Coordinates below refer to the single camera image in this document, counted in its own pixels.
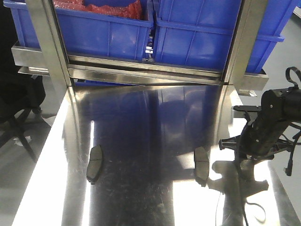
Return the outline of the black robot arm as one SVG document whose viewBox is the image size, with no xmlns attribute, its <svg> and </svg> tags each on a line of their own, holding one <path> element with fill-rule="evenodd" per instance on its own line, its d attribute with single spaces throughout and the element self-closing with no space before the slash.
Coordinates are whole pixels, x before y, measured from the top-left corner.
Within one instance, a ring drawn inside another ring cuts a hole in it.
<svg viewBox="0 0 301 226">
<path fill-rule="evenodd" d="M 235 106 L 247 120 L 240 135 L 219 141 L 219 148 L 231 149 L 253 159 L 272 159 L 293 148 L 279 138 L 292 122 L 301 121 L 301 90 L 270 89 L 261 97 L 261 106 Z"/>
</svg>

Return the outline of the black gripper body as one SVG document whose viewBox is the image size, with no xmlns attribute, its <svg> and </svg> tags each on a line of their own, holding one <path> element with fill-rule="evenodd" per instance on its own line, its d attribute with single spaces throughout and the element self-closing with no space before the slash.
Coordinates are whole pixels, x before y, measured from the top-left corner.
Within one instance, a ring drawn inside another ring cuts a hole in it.
<svg viewBox="0 0 301 226">
<path fill-rule="evenodd" d="M 246 113 L 247 120 L 240 135 L 219 141 L 219 148 L 231 149 L 254 159 L 268 159 L 284 150 L 293 151 L 294 141 L 281 140 L 280 136 L 296 122 L 296 89 L 270 89 L 261 97 L 261 111 Z"/>
</svg>

